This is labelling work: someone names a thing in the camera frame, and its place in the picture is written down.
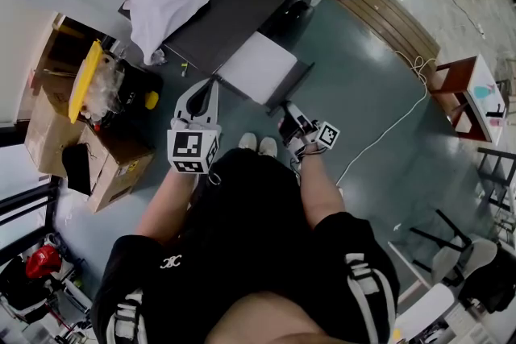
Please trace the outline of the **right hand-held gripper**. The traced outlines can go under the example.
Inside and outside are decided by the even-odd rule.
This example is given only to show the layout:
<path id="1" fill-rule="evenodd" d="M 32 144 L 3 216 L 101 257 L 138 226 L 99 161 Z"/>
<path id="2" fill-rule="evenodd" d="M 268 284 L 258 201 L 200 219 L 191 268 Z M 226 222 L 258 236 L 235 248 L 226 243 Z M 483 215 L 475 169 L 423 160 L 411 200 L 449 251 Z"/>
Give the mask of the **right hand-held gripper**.
<path id="1" fill-rule="evenodd" d="M 318 155 L 331 150 L 340 131 L 328 122 L 310 121 L 291 101 L 281 103 L 285 116 L 279 124 L 279 134 L 296 162 L 306 155 Z"/>

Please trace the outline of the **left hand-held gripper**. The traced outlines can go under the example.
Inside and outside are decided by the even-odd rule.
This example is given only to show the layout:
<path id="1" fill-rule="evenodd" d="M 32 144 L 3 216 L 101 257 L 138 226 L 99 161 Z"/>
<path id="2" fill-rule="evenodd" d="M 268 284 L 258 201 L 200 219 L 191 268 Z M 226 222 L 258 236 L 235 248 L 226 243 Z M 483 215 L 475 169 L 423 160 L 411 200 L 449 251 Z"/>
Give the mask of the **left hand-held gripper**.
<path id="1" fill-rule="evenodd" d="M 177 100 L 167 130 L 167 156 L 173 169 L 185 174 L 207 174 L 220 148 L 218 82 L 194 84 Z"/>

